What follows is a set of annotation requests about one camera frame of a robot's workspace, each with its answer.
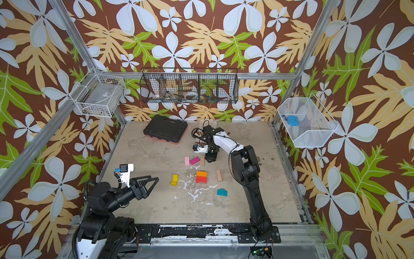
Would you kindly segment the orange block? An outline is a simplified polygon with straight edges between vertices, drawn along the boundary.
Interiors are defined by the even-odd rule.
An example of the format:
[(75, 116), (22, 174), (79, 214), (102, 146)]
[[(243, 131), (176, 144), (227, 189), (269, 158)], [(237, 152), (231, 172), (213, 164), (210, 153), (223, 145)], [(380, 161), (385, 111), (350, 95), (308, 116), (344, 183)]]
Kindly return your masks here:
[(197, 177), (207, 177), (208, 173), (205, 171), (197, 171)]

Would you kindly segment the red block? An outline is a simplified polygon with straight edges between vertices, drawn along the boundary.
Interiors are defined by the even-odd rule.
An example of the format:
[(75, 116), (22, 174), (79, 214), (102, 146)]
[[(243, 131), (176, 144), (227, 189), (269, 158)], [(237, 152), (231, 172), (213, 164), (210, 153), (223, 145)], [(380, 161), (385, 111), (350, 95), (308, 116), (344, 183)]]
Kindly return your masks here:
[(208, 178), (207, 177), (196, 177), (197, 183), (207, 183)]

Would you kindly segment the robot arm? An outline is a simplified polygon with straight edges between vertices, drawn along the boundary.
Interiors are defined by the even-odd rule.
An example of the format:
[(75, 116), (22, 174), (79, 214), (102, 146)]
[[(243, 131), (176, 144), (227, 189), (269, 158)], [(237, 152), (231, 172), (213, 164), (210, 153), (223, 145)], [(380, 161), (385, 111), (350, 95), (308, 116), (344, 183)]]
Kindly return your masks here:
[(231, 174), (244, 189), (250, 210), (250, 230), (255, 241), (281, 243), (280, 234), (265, 209), (259, 187), (260, 166), (252, 146), (244, 146), (218, 128), (212, 142), (229, 155)]

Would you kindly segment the teal block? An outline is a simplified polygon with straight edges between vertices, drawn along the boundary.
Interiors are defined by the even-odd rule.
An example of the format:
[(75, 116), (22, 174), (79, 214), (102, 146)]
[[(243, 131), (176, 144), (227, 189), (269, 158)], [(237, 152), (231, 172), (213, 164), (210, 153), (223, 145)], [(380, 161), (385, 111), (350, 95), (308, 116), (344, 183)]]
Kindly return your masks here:
[(218, 189), (217, 190), (217, 195), (218, 196), (224, 196), (224, 197), (227, 197), (228, 196), (228, 191), (227, 190), (225, 190), (225, 189)]

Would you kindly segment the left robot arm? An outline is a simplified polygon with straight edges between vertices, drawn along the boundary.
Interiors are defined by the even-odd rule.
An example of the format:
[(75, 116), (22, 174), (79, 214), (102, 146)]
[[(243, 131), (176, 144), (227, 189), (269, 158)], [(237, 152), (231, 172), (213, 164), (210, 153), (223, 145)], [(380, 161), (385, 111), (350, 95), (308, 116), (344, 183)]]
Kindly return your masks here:
[(88, 180), (84, 198), (89, 211), (72, 238), (75, 259), (116, 259), (123, 245), (135, 239), (132, 218), (116, 217), (117, 209), (125, 208), (136, 199), (146, 199), (159, 182), (149, 175), (130, 179), (130, 186), (114, 188), (108, 182)]

